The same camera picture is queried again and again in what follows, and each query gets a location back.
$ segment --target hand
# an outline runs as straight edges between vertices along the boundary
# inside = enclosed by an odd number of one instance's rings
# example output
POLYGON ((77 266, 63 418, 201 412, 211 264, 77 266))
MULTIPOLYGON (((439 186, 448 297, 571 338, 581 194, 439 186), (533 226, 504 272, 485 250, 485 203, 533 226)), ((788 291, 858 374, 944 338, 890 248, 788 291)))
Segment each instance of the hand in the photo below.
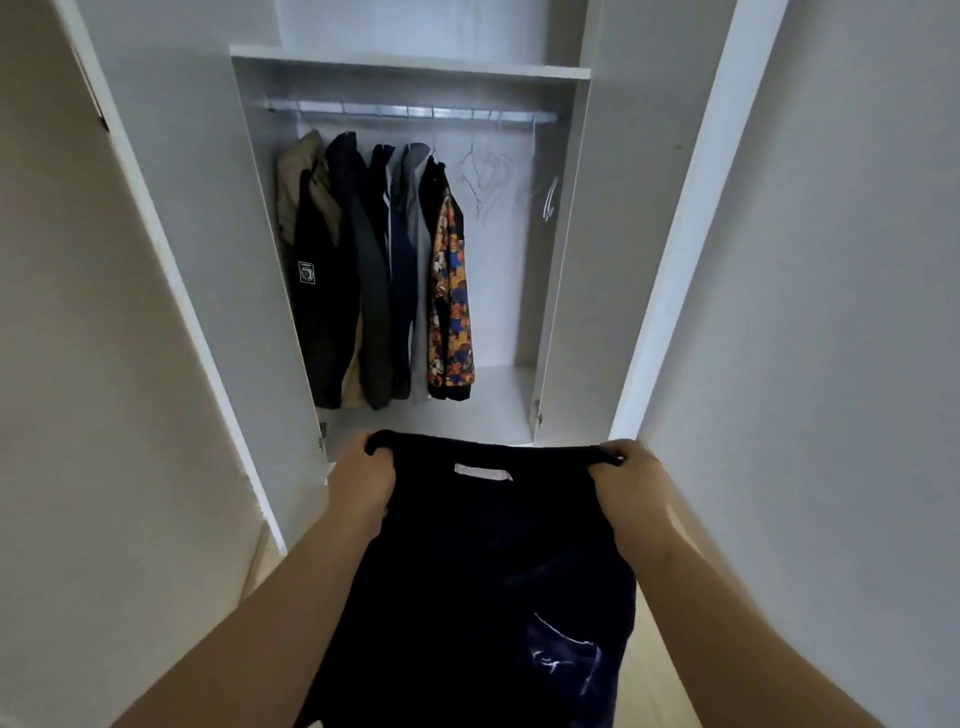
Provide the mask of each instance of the hand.
POLYGON ((380 532, 387 501, 394 491, 394 454, 379 448, 367 455, 369 432, 358 432, 326 479, 329 501, 325 520, 366 529, 371 540, 380 532))
POLYGON ((617 545, 669 524, 668 477, 660 461, 636 440, 613 440, 603 447, 623 457, 619 466, 597 463, 588 468, 617 545))

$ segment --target logo patch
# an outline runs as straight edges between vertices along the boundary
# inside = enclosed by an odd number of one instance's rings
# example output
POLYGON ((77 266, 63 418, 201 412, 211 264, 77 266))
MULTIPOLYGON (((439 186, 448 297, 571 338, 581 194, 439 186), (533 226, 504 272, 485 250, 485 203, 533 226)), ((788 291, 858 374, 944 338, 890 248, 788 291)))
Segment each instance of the logo patch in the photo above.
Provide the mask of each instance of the logo patch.
POLYGON ((300 267, 300 282, 315 285, 317 279, 313 275, 313 263, 304 263, 302 260, 298 260, 297 265, 300 267))

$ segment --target open wardrobe door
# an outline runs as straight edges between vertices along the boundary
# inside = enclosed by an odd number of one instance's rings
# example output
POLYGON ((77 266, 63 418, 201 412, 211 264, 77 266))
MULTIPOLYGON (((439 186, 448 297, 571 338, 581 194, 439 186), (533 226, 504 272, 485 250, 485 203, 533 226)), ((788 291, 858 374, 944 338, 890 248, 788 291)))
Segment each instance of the open wardrobe door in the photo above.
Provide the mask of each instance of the open wardrobe door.
MULTIPOLYGON (((227 46, 211 30, 222 7, 57 5, 264 517, 292 546, 321 513, 328 465, 227 46)), ((244 21, 276 40, 268 14, 244 21)))
POLYGON ((735 5, 605 0, 587 35, 592 75, 573 111, 577 171, 531 405, 537 445, 610 436, 735 5))

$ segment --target black jacket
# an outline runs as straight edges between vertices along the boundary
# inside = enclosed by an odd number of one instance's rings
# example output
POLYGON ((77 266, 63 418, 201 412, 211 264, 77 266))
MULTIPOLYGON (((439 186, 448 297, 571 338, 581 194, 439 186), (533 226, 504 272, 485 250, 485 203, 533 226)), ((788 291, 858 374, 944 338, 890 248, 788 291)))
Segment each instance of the black jacket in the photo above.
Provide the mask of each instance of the black jacket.
POLYGON ((309 192, 312 172, 300 173, 294 244, 283 245, 290 303, 313 402, 340 406, 341 385, 353 357, 360 285, 352 238, 334 246, 309 192))
POLYGON ((364 206, 370 173, 357 151, 356 133, 342 133, 330 142, 326 164, 333 195, 344 211, 340 244, 348 240, 356 249, 363 314, 360 381, 367 402, 373 409, 380 409, 390 403, 394 378, 390 355, 390 274, 385 251, 364 206))

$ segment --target left hand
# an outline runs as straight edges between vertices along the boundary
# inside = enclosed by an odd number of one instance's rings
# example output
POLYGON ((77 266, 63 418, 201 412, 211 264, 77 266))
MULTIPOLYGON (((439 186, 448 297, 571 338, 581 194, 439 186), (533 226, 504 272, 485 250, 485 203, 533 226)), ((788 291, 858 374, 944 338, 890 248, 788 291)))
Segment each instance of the left hand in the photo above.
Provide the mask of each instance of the left hand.
POLYGON ((358 432, 344 449, 326 482, 329 502, 325 518, 363 528, 372 540, 380 532, 387 501, 394 491, 394 454, 379 448, 367 455, 369 432, 358 432))

